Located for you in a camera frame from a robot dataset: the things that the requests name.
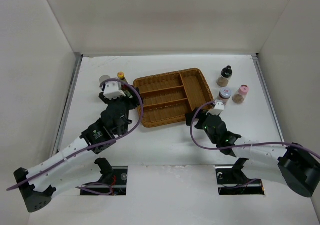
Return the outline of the red chili sauce bottle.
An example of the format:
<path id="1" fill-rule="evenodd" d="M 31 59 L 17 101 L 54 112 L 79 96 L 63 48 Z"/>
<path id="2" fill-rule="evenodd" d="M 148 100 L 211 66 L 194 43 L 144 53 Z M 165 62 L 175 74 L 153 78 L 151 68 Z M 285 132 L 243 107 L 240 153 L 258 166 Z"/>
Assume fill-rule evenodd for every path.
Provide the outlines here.
<path id="1" fill-rule="evenodd" d="M 117 78 L 120 80 L 120 81 L 123 81 L 125 82 L 125 84 L 121 83 L 120 86 L 121 86 L 121 91 L 128 97 L 128 98 L 132 98 L 132 95 L 131 95 L 131 90 L 129 89 L 129 87 L 127 86 L 127 79 L 125 77 L 125 73 L 120 71 L 117 73 Z"/>

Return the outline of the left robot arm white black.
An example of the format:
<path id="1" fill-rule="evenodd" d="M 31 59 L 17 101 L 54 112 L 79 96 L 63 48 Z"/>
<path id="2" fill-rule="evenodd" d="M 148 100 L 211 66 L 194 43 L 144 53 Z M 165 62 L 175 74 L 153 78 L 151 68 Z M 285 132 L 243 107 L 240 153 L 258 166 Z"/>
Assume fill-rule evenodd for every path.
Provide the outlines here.
<path id="1" fill-rule="evenodd" d="M 114 170 L 100 153 L 130 134 L 129 112 L 143 107 L 139 92 L 109 101 L 100 118 L 90 125 L 67 148 L 32 168 L 19 168 L 13 175 L 29 213 L 46 207 L 53 198 L 90 184 L 108 184 Z"/>

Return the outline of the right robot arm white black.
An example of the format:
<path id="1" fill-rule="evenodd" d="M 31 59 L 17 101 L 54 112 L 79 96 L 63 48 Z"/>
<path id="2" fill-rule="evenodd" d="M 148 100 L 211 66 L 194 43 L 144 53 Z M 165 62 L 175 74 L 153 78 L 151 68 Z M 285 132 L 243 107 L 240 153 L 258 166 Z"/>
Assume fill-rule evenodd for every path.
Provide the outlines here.
<path id="1" fill-rule="evenodd" d="M 213 147 L 237 159 L 232 177 L 241 186 L 253 180 L 286 185 L 296 194 L 310 198 L 320 183 L 320 156 L 296 143 L 252 142 L 227 129 L 216 108 L 195 108 L 185 114 L 191 129 L 204 131 Z"/>

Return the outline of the brown wicker divided tray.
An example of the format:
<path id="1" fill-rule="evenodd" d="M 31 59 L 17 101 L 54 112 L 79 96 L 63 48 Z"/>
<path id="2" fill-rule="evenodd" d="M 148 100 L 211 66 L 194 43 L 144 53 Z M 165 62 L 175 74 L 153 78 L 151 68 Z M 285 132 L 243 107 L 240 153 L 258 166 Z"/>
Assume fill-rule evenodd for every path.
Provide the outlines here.
<path id="1" fill-rule="evenodd" d="M 142 125 L 155 128 L 183 122 L 185 114 L 214 100 L 198 68 L 140 77 L 133 86 L 143 101 Z"/>

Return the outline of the red label spice jar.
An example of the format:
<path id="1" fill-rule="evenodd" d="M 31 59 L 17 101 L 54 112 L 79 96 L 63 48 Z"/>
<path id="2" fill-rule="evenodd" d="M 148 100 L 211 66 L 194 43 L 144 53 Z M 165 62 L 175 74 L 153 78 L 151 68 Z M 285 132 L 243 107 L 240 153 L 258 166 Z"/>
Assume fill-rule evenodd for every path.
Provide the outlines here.
<path id="1" fill-rule="evenodd" d="M 229 87 L 226 86 L 220 89 L 217 100 L 222 101 L 222 103 L 226 105 L 231 97 L 232 91 Z"/>

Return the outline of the pink cap spice shaker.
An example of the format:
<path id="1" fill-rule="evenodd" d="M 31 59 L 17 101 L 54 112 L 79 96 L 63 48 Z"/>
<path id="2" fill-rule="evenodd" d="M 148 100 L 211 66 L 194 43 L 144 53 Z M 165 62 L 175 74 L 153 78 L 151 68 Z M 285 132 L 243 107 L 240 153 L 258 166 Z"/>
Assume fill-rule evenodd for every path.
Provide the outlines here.
<path id="1" fill-rule="evenodd" d="M 250 89 L 247 85 L 241 85 L 232 97 L 233 102 L 237 105 L 242 104 L 245 101 L 249 91 Z"/>

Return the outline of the silver lid blue jar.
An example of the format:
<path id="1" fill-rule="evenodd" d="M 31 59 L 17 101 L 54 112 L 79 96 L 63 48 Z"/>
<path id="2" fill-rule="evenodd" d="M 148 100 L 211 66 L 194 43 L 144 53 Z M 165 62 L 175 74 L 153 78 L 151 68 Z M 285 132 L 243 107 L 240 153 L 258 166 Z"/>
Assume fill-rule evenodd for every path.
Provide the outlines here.
<path id="1" fill-rule="evenodd" d="M 104 81 L 109 80 L 111 77 L 109 75 L 102 75 L 99 78 L 99 83 L 102 84 Z"/>

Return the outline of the black cap pepper shaker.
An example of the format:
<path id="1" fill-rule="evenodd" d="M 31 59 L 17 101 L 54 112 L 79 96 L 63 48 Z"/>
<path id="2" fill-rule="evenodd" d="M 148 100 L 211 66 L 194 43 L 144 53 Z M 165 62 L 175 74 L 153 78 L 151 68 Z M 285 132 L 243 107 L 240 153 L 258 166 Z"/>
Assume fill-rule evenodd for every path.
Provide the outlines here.
<path id="1" fill-rule="evenodd" d="M 217 79 L 216 83 L 219 87 L 226 87 L 229 84 L 229 81 L 233 75 L 233 70 L 230 65 L 224 67 L 221 72 L 220 76 Z"/>

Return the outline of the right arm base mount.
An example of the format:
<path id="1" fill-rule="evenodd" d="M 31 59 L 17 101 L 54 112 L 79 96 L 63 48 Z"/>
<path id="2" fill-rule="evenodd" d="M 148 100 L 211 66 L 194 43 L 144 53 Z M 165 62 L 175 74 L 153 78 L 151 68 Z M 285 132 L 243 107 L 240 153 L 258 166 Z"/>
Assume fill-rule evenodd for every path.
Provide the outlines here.
<path id="1" fill-rule="evenodd" d="M 215 173 L 220 196 L 264 195 L 261 179 L 249 179 L 243 173 L 246 158 L 239 158 L 234 165 L 216 166 Z"/>

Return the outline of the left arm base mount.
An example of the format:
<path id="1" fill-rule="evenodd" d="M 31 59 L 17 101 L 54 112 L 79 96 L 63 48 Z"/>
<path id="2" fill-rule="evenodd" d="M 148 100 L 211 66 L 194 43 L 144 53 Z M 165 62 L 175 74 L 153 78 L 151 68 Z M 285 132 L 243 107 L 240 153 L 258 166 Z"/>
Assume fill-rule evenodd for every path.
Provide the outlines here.
<path id="1" fill-rule="evenodd" d="M 105 158 L 94 162 L 101 170 L 98 181 L 82 185 L 81 196 L 125 196 L 127 194 L 128 167 L 111 166 Z"/>

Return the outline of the aluminium table edge rail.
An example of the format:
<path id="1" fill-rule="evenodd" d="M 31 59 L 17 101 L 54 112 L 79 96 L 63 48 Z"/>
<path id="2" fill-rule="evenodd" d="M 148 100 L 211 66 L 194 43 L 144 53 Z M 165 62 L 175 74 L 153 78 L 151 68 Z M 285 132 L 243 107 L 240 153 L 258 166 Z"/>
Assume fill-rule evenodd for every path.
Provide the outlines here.
<path id="1" fill-rule="evenodd" d="M 65 133 L 65 128 L 66 128 L 66 124 L 67 124 L 67 120 L 68 120 L 68 116 L 69 116 L 69 112 L 70 112 L 70 108 L 71 108 L 71 104 L 72 104 L 72 100 L 73 100 L 73 96 L 74 96 L 74 92 L 75 92 L 75 88 L 76 88 L 76 84 L 77 84 L 77 80 L 78 80 L 79 73 L 80 73 L 82 60 L 84 57 L 84 55 L 81 54 L 80 52 L 75 52 L 74 55 L 75 55 L 75 64 L 74 64 L 70 84 L 68 87 L 68 93 L 66 96 L 65 104 L 63 107 L 62 117 L 61 117 L 61 120 L 60 120 L 60 123 L 58 126 L 58 130 L 56 133 L 56 137 L 54 139 L 54 143 L 53 143 L 51 151 L 50 151 L 50 157 L 53 157 L 55 154 L 57 154 L 60 151 L 62 139 L 63 139 L 64 133 Z"/>

